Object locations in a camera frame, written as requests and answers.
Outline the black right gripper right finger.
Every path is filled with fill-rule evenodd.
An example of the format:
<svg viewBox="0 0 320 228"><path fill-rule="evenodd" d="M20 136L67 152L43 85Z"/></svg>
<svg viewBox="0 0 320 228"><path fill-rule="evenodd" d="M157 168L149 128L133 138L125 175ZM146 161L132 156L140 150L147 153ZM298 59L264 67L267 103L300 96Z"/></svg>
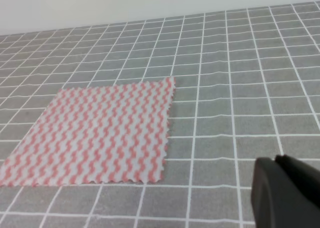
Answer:
<svg viewBox="0 0 320 228"><path fill-rule="evenodd" d="M289 155L277 155L275 162L309 201L320 205L319 170Z"/></svg>

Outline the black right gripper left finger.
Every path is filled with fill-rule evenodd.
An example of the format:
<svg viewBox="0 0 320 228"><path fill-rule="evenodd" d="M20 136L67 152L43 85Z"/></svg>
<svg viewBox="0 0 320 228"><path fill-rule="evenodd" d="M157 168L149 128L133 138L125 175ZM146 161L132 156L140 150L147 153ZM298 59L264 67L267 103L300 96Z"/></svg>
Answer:
<svg viewBox="0 0 320 228"><path fill-rule="evenodd" d="M316 206L298 190L275 159L256 159L251 206L257 228L320 226L320 206Z"/></svg>

